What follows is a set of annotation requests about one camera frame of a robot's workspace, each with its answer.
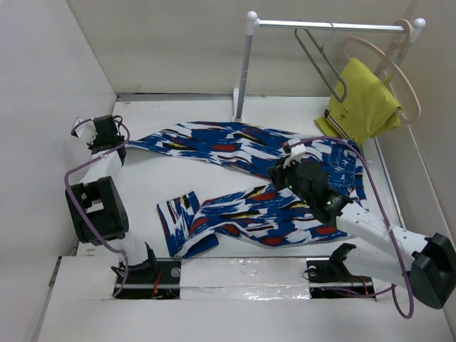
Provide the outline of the blue patterned trousers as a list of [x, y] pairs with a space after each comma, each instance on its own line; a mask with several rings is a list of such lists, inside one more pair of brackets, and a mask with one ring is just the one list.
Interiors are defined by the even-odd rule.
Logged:
[[215, 248], [222, 235], [261, 247], [288, 247], [346, 238], [319, 222], [290, 190], [277, 190], [267, 170], [302, 134], [228, 122], [194, 121], [131, 140], [129, 146], [168, 157], [215, 165], [245, 175], [249, 186], [228, 180], [227, 194], [200, 200], [195, 192], [157, 204], [171, 257], [189, 259]]

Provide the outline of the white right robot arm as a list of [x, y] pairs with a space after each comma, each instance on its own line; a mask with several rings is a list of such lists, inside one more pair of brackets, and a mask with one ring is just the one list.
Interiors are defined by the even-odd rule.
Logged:
[[455, 248], [444, 235], [431, 237], [398, 226], [388, 227], [353, 198], [335, 191], [317, 162], [284, 158], [267, 170], [278, 190], [291, 190], [321, 223], [362, 239], [369, 248], [344, 243], [326, 262], [331, 276], [344, 281], [367, 276], [409, 289], [415, 299], [442, 309], [455, 290]]

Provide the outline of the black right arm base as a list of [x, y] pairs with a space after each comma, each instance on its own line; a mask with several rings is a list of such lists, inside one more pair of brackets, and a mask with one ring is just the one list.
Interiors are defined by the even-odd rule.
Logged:
[[346, 299], [375, 293], [372, 278], [349, 274], [328, 258], [306, 259], [301, 276], [309, 282], [311, 299]]

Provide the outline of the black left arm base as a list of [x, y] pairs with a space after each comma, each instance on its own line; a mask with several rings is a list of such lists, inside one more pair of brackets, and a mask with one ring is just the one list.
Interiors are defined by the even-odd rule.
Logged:
[[157, 271], [140, 274], [138, 271], [128, 275], [124, 287], [123, 264], [115, 271], [116, 283], [113, 293], [117, 299], [173, 300], [180, 298], [181, 260], [159, 258]]

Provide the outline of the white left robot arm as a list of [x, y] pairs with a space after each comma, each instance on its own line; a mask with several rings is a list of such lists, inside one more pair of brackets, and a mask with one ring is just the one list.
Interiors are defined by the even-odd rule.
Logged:
[[82, 179], [71, 185], [64, 176], [65, 196], [79, 242], [103, 246], [121, 261], [112, 270], [131, 283], [151, 282], [159, 274], [157, 258], [146, 242], [130, 231], [126, 208], [114, 183], [114, 176], [124, 165], [125, 146], [130, 133], [119, 115], [79, 119], [71, 135], [82, 140], [90, 150], [90, 161], [76, 170], [86, 169]]

